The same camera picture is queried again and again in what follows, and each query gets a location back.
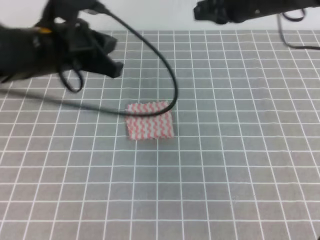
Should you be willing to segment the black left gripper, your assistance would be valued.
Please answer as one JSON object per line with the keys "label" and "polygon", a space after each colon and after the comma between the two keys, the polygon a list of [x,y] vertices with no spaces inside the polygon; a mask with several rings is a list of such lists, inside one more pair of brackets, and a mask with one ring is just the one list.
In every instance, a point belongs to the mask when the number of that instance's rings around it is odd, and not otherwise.
{"label": "black left gripper", "polygon": [[57,23],[53,29],[44,27],[14,30],[14,74],[48,75],[72,70],[118,78],[124,64],[105,54],[116,49],[113,36],[91,30],[85,22],[75,27],[73,42],[67,39],[67,24]]}

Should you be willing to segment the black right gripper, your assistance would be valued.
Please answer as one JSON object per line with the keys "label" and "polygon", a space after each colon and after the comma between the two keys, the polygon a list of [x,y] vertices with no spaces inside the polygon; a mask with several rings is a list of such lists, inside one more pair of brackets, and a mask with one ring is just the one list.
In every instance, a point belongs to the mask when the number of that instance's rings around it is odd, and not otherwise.
{"label": "black right gripper", "polygon": [[195,20],[243,23],[295,9],[294,0],[200,0],[193,9]]}

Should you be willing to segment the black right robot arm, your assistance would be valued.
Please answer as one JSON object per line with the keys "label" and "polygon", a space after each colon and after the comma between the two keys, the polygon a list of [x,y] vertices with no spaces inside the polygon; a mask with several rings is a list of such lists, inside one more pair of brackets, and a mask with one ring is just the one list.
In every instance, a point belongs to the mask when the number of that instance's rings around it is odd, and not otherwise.
{"label": "black right robot arm", "polygon": [[197,21],[224,25],[319,6],[318,0],[201,0],[193,14]]}

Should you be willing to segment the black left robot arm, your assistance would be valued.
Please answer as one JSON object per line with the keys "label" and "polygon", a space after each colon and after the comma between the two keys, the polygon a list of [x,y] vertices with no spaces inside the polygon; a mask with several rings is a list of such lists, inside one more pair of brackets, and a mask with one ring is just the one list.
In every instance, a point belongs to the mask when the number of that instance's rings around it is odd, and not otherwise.
{"label": "black left robot arm", "polygon": [[85,71],[117,78],[123,63],[109,57],[117,39],[89,28],[81,20],[53,28],[0,28],[0,81],[26,80],[65,71]]}

